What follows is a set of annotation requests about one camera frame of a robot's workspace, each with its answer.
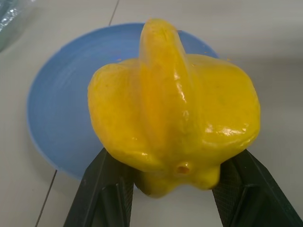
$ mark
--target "table surface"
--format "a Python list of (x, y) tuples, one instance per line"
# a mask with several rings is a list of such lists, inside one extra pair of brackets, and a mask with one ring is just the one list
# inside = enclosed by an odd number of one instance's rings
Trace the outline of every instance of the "table surface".
[[(198, 36), (251, 76), (262, 129), (249, 151), (303, 218), (302, 9), (301, 0), (37, 0), (22, 36), (0, 53), (0, 226), (62, 226), (79, 186), (27, 133), (26, 96), (43, 63), (81, 34), (151, 17)], [(160, 200), (135, 191), (131, 227), (186, 224), (222, 226), (210, 191), (184, 186)]]

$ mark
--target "blue plate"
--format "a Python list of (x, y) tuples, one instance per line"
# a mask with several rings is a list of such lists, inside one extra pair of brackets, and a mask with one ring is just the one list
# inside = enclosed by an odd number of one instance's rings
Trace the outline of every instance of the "blue plate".
[[(37, 150), (57, 170), (81, 179), (103, 148), (90, 123), (87, 87), (100, 67), (138, 57), (143, 25), (110, 26), (81, 36), (39, 71), (27, 98), (27, 125)], [(179, 36), (187, 53), (218, 57), (198, 38), (183, 31)]]

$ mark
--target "yellow vegetable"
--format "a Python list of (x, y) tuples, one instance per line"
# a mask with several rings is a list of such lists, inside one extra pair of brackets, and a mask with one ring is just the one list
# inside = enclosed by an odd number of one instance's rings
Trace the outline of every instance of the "yellow vegetable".
[(93, 129), (138, 188), (161, 197), (180, 184), (211, 189), (220, 164), (257, 137), (260, 106), (249, 77), (223, 60), (185, 54), (161, 19), (142, 31), (139, 59), (100, 68), (88, 88)]

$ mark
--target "white table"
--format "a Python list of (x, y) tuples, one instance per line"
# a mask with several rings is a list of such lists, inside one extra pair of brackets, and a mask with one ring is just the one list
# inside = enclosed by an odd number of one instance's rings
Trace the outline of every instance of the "white table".
[[(25, 32), (0, 53), (1, 227), (33, 227), (40, 214), (38, 227), (63, 225), (79, 182), (60, 172), (53, 181), (55, 170), (27, 134), (26, 96), (43, 63), (70, 40), (107, 26), (116, 4), (37, 0)], [(112, 20), (165, 18), (251, 76), (262, 106), (262, 129), (250, 152), (269, 169), (301, 218), (302, 9), (301, 0), (120, 0)], [(181, 187), (160, 200), (134, 193), (131, 227), (185, 225), (222, 226), (211, 192)]]

